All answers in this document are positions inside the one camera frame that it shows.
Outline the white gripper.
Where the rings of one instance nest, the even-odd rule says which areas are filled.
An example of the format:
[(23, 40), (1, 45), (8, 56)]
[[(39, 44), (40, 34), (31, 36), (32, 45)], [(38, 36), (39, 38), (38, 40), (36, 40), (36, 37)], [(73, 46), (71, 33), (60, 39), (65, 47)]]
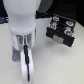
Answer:
[(10, 33), (12, 41), (12, 60), (21, 62), (23, 84), (34, 84), (34, 65), (32, 47), (35, 44), (36, 30), (29, 34)]

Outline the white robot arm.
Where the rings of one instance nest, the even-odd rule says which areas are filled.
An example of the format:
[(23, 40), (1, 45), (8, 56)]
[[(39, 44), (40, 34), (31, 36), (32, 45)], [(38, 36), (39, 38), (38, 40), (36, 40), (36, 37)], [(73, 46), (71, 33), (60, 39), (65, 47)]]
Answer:
[(34, 84), (31, 48), (36, 39), (36, 11), (41, 0), (3, 0), (12, 46), (19, 52), (23, 84)]

